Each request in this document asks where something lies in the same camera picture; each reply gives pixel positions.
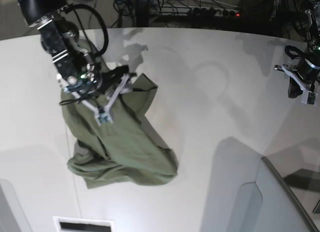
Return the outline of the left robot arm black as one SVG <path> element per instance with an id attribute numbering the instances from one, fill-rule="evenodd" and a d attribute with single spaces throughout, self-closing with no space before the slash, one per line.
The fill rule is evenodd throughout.
<path id="1" fill-rule="evenodd" d="M 303 104 L 316 106 L 320 86 L 320 0 L 301 0 L 300 5 L 293 1 L 293 5 L 298 16 L 296 20 L 301 24 L 296 32 L 305 39 L 307 47 L 301 50 L 285 46 L 285 54 L 298 62 L 275 65 L 274 70 L 289 77 L 287 94 L 290 99 L 301 97 Z M 306 19 L 305 25 L 302 25 L 302 17 Z"/>

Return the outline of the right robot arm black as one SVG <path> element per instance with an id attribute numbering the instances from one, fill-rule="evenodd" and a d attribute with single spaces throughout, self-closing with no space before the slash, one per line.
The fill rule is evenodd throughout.
<path id="1" fill-rule="evenodd" d="M 36 27 L 40 33 L 43 49 L 51 56 L 57 69 L 57 82 L 71 99 L 61 101 L 61 106 L 81 103 L 94 114 L 96 122 L 112 123 L 112 107 L 117 98 L 133 90 L 127 65 L 118 66 L 107 72 L 102 71 L 100 57 L 109 45 L 107 27 L 101 15 L 85 4 L 69 4 L 67 0 L 17 0 L 21 13 L 29 27 Z M 98 20 L 104 37 L 102 49 L 97 50 L 86 37 L 85 45 L 80 44 L 77 27 L 62 14 L 78 9 L 90 11 Z"/>

